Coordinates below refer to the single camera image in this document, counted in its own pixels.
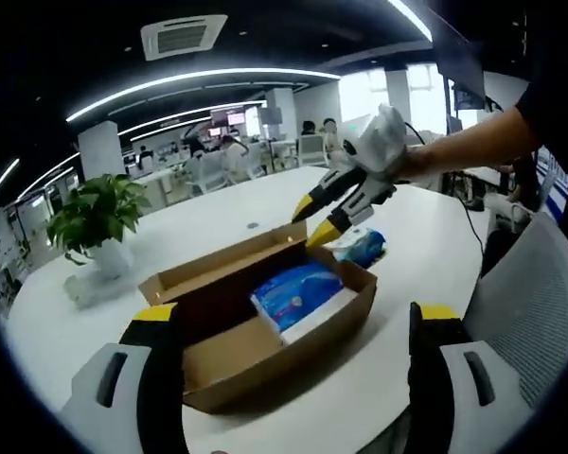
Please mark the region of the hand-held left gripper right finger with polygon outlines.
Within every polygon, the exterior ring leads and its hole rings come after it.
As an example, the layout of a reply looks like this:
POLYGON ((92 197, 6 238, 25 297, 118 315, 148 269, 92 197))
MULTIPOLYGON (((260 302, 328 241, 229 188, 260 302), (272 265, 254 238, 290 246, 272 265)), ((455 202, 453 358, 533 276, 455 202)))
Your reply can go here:
POLYGON ((497 453, 532 415, 520 375, 448 306, 412 302, 410 453, 497 453))

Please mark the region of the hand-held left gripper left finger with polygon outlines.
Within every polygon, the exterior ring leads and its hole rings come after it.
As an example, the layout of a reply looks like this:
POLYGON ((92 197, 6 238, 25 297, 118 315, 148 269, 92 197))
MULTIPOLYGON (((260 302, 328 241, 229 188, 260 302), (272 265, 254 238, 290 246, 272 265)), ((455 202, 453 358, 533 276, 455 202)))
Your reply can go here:
POLYGON ((92 453, 186 453, 175 303, 138 312, 79 369, 61 421, 92 453))

